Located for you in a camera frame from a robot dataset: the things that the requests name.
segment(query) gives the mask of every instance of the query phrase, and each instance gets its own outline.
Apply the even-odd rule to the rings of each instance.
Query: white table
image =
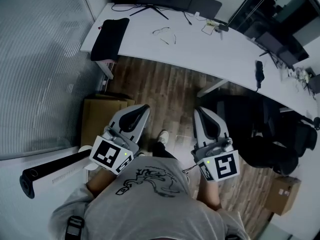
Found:
[[[262,88],[258,91],[260,94],[308,118],[313,119],[318,116],[317,102],[309,92],[303,90],[293,78],[282,80],[281,71],[275,67],[270,56],[259,57],[263,50],[247,40],[243,34],[230,29],[223,33],[221,40],[220,34],[216,32],[207,35],[201,31],[206,21],[187,16],[192,22],[192,25],[189,25],[183,13],[179,11],[163,11],[169,20],[151,9],[130,17],[130,14],[140,9],[116,12],[111,10],[112,5],[112,3],[107,4],[98,16],[82,44],[81,51],[89,53],[92,51],[100,32],[98,27],[105,20],[129,18],[130,22],[118,54],[167,63],[222,79],[199,92],[199,97],[228,81],[255,91],[257,89],[255,61],[260,60],[263,63],[265,76]],[[126,10],[131,7],[117,5],[114,9]],[[159,36],[152,34],[153,31],[163,27],[170,27],[176,35],[176,44],[168,45],[160,40]],[[104,67],[103,71],[108,77],[113,78],[108,68]]]

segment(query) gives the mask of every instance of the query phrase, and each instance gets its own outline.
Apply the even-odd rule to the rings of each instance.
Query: shoe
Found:
[[[163,130],[160,132],[157,142],[161,142],[164,146],[167,145],[169,140],[169,132],[167,130]]]

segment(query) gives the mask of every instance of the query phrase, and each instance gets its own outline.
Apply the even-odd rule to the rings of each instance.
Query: cardboard box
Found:
[[[264,207],[280,216],[290,211],[298,194],[300,184],[301,181],[297,178],[275,178]]]
[[[104,133],[114,114],[136,102],[132,99],[95,94],[86,98],[83,104],[81,146],[93,146],[98,135]]]

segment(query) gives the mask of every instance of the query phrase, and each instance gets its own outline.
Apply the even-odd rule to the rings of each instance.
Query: desk leg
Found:
[[[215,81],[213,81],[212,83],[208,84],[206,87],[204,87],[202,90],[200,90],[197,93],[197,97],[201,98],[202,96],[210,93],[211,91],[213,91],[214,89],[219,88],[220,86],[224,85],[225,83],[227,83],[228,80],[225,79],[217,79]]]
[[[101,61],[96,61],[96,63],[99,65],[100,69],[102,69],[103,73],[110,79],[114,79],[114,75],[111,73],[108,65],[106,63],[103,63]]]

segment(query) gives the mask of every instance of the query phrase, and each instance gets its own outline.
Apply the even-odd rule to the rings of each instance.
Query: graphic print on shirt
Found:
[[[124,181],[122,188],[120,188],[115,194],[123,195],[125,192],[130,190],[133,183],[142,184],[148,182],[152,185],[153,191],[159,196],[165,198],[174,198],[174,194],[180,193],[180,190],[175,189],[174,181],[177,181],[171,173],[168,173],[166,170],[161,168],[156,168],[162,170],[162,172],[150,169],[137,169],[134,179],[127,179]]]

